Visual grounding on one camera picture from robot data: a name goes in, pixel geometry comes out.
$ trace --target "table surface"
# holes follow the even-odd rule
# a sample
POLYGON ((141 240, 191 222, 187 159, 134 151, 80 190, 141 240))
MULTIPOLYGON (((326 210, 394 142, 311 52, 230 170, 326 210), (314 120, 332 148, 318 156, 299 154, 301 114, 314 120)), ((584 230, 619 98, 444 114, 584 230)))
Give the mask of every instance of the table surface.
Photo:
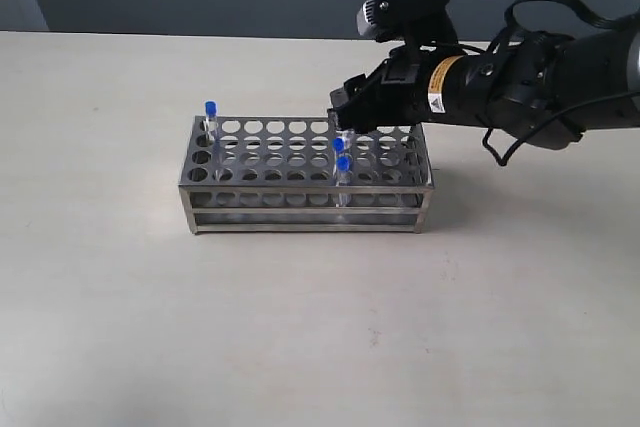
POLYGON ((189 233, 203 100, 323 115, 387 49, 0 34, 0 426, 637 423, 637 131, 426 126, 423 235, 189 233))

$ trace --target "test tube rack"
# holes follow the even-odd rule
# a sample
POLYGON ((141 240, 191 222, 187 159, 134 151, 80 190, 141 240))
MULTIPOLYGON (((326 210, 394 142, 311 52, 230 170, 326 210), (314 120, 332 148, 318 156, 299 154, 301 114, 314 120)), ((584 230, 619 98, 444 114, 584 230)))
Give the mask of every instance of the test tube rack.
POLYGON ((434 183, 420 124, 355 136, 341 187, 326 118, 219 117, 219 126, 216 142, 204 117, 191 129, 179 191, 192 233, 422 232, 434 183))

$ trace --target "robotic arm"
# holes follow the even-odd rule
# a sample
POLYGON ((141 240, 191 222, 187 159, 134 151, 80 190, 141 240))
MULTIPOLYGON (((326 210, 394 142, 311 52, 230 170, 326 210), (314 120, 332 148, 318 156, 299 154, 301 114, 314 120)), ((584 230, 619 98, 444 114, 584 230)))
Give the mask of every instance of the robotic arm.
POLYGON ((639 13, 609 20, 579 0, 516 0, 483 51, 458 42, 448 2, 364 3, 360 35, 403 45, 370 75, 331 92, 329 115, 339 129, 366 133, 419 122, 483 127, 483 146, 504 166, 525 143, 560 150, 588 130, 640 127, 639 13), (574 39, 530 32, 514 14, 525 2, 563 4, 603 33, 574 39), (494 129, 516 138, 503 156, 489 143, 494 129))

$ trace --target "yellow label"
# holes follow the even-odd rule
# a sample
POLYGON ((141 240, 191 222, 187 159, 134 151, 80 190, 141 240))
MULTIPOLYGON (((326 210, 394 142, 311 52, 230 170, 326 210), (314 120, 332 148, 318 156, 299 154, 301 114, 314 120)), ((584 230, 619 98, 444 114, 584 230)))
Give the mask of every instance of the yellow label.
POLYGON ((429 108, 436 114, 444 114, 444 101, 442 100, 442 89, 444 87, 444 79, 447 76, 447 72, 456 60, 461 59, 464 55, 457 55, 455 57, 447 57, 433 70, 431 79, 429 80, 429 87, 427 90, 427 97, 429 101, 429 108))

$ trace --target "blue cap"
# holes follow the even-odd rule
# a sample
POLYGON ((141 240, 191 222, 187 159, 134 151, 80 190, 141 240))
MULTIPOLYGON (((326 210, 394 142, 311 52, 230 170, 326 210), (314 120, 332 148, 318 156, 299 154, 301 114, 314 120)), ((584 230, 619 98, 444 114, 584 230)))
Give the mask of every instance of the blue cap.
POLYGON ((342 155, 336 159, 336 167, 342 172, 346 172, 351 168, 351 161, 346 155, 342 155))
POLYGON ((342 152, 344 150, 344 140, 340 137, 333 139, 333 150, 336 152, 342 152))
POLYGON ((213 100, 207 100, 204 103, 204 112, 209 117, 213 117, 218 113, 218 106, 213 100))

